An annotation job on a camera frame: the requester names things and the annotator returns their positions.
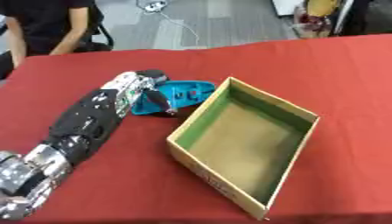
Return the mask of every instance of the robotic arm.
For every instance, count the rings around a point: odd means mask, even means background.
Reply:
[[[0,217],[18,220],[41,207],[75,167],[108,140],[143,93],[175,114],[155,89],[167,80],[158,70],[122,73],[76,102],[50,128],[48,138],[24,157],[0,151]]]

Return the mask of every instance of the blue plastic object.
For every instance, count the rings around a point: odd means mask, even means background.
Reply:
[[[168,80],[164,85],[158,86],[157,90],[166,96],[174,109],[181,109],[205,101],[215,91],[215,85],[207,81]],[[131,112],[140,116],[162,112],[162,109],[143,94]]]

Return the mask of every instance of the red tablecloth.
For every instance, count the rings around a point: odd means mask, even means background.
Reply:
[[[29,58],[0,88],[0,148],[26,153],[85,93],[148,68],[217,84],[234,76],[322,117],[269,213],[273,222],[392,220],[390,35]],[[128,116],[26,221],[252,221],[171,158],[165,138],[178,126]]]

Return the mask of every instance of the open box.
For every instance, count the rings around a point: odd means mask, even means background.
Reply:
[[[260,220],[318,121],[230,77],[167,141],[181,164]]]

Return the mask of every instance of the white cable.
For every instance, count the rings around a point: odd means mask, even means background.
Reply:
[[[168,15],[164,14],[162,11],[147,11],[145,8],[143,8],[143,6],[140,5],[139,0],[136,0],[136,7],[141,9],[144,12],[144,15],[151,15],[151,14],[154,14],[154,13],[159,13],[162,17],[166,18],[172,24],[179,25],[179,26],[182,26],[182,27],[186,28],[188,31],[190,31],[194,35],[196,46],[199,46],[200,37],[196,33],[196,31],[194,31],[189,25],[187,25],[185,23],[181,24],[181,23],[178,23],[178,22],[174,21],[172,18],[170,18]]]
[[[196,31],[194,31],[191,27],[189,27],[189,25],[187,24],[181,24],[178,23],[176,21],[174,21],[173,19],[171,19],[168,15],[164,14],[162,11],[159,12],[159,14],[161,14],[161,16],[163,16],[164,18],[166,18],[169,22],[175,24],[175,25],[179,25],[182,26],[184,28],[186,28],[188,31],[190,31],[194,37],[195,37],[195,42],[196,42],[196,46],[199,46],[199,42],[200,42],[200,37],[199,35],[196,33]]]

